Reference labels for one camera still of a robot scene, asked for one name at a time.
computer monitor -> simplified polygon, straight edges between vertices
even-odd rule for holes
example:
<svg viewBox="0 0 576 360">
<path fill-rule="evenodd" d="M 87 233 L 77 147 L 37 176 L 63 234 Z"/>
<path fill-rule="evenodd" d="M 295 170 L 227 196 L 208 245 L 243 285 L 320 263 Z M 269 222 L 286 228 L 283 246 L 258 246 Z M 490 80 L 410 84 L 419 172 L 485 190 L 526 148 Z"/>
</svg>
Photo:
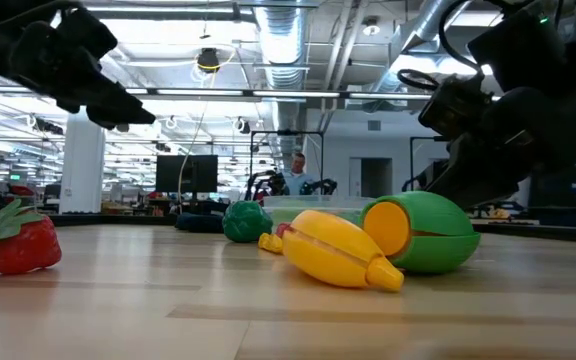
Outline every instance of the computer monitor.
<svg viewBox="0 0 576 360">
<path fill-rule="evenodd" d="M 61 184 L 48 184 L 44 189 L 44 197 L 51 199 L 59 199 L 61 196 Z"/>
<path fill-rule="evenodd" d="M 157 156 L 156 192 L 177 192 L 179 172 L 185 155 Z M 182 176 L 181 192 L 217 192 L 217 155 L 188 157 Z"/>
</svg>

black cable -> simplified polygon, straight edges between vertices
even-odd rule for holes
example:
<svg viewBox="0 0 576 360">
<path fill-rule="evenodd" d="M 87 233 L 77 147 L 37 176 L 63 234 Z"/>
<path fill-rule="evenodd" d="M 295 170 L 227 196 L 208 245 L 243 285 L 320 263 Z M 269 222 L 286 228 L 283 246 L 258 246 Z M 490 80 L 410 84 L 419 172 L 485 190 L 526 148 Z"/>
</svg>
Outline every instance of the black cable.
<svg viewBox="0 0 576 360">
<path fill-rule="evenodd" d="M 454 3 L 450 4 L 450 6 L 446 8 L 446 11 L 444 11 L 443 14 L 441 14 L 441 18 L 439 19 L 439 32 L 438 32 L 439 43 L 446 50 L 448 55 L 450 55 L 453 59 L 459 61 L 460 63 L 470 68 L 475 69 L 475 71 L 477 71 L 477 75 L 475 76 L 483 77 L 484 72 L 483 70 L 481 70 L 481 67 L 477 65 L 475 62 L 470 61 L 470 59 L 468 59 L 467 57 L 461 55 L 457 50 L 455 50 L 455 48 L 453 48 L 452 45 L 450 45 L 450 43 L 448 42 L 448 38 L 446 37 L 446 22 L 448 22 L 448 18 L 458 7 L 460 7 L 462 4 L 468 1 L 469 0 L 457 0 Z"/>
<path fill-rule="evenodd" d="M 559 20 L 561 20 L 561 12 L 564 9 L 564 0 L 557 1 L 557 9 L 555 10 L 555 29 L 559 30 Z"/>
<path fill-rule="evenodd" d="M 410 76 L 423 79 L 425 80 L 425 82 L 413 80 L 410 78 Z M 423 90 L 435 91 L 439 87 L 439 82 L 435 80 L 432 76 L 414 69 L 399 70 L 397 72 L 397 79 L 399 79 L 399 81 L 408 86 L 416 87 Z"/>
<path fill-rule="evenodd" d="M 67 10 L 72 8 L 83 8 L 83 7 L 84 6 L 79 1 L 55 0 L 53 2 L 37 6 L 35 8 L 26 11 L 25 13 L 21 13 L 17 16 L 13 16 L 10 19 L 0 22 L 0 30 L 1 28 L 9 28 L 9 27 L 14 28 L 28 25 L 29 22 L 32 22 L 34 19 L 41 17 L 41 15 L 45 15 L 46 13 L 57 12 L 59 10 Z"/>
</svg>

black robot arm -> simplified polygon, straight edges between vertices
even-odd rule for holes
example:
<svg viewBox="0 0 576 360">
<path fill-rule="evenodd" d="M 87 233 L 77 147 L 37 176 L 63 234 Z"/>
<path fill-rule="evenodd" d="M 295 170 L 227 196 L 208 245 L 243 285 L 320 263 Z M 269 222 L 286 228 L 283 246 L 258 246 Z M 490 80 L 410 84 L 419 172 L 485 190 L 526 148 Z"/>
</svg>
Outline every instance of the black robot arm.
<svg viewBox="0 0 576 360">
<path fill-rule="evenodd" d="M 50 22 L 59 12 L 57 28 Z M 151 124 L 155 116 L 99 60 L 117 46 L 108 28 L 77 1 L 0 0 L 0 76 L 57 100 L 57 106 L 112 129 Z"/>
<path fill-rule="evenodd" d="M 476 63 L 464 62 L 477 75 L 425 84 L 434 93 L 419 121 L 450 139 L 450 159 L 423 189 L 462 208 L 507 198 L 533 172 L 576 164 L 576 39 L 564 43 L 540 2 L 504 11 L 504 21 L 468 44 Z M 450 48 L 445 34 L 440 40 Z M 505 92 L 498 101 L 480 90 L 484 64 Z"/>
</svg>

transparent container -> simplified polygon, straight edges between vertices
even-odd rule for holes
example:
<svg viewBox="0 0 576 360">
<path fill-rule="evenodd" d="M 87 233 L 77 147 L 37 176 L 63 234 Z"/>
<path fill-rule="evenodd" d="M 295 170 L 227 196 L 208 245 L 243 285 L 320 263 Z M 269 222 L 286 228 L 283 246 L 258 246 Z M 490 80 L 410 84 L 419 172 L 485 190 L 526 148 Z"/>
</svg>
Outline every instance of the transparent container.
<svg viewBox="0 0 576 360">
<path fill-rule="evenodd" d="M 292 222 L 304 210 L 318 210 L 337 215 L 359 226 L 364 207 L 373 198 L 338 195 L 269 196 L 264 198 L 264 210 L 273 222 L 273 231 L 281 223 Z"/>
</svg>

strawberry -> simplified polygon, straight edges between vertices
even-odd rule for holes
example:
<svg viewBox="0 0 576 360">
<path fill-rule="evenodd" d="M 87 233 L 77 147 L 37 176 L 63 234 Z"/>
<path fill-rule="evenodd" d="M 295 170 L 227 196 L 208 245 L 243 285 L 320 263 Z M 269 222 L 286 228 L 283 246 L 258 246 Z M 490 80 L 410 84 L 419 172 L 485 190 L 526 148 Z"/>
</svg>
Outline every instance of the strawberry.
<svg viewBox="0 0 576 360">
<path fill-rule="evenodd" d="M 275 234 L 277 234 L 277 236 L 279 237 L 283 237 L 284 231 L 286 231 L 286 229 L 288 229 L 289 227 L 290 223 L 281 223 L 277 226 L 277 231 L 275 231 Z"/>
<path fill-rule="evenodd" d="M 15 200 L 0 211 L 0 273 L 21 274 L 55 265 L 61 248 L 49 217 Z"/>
</svg>

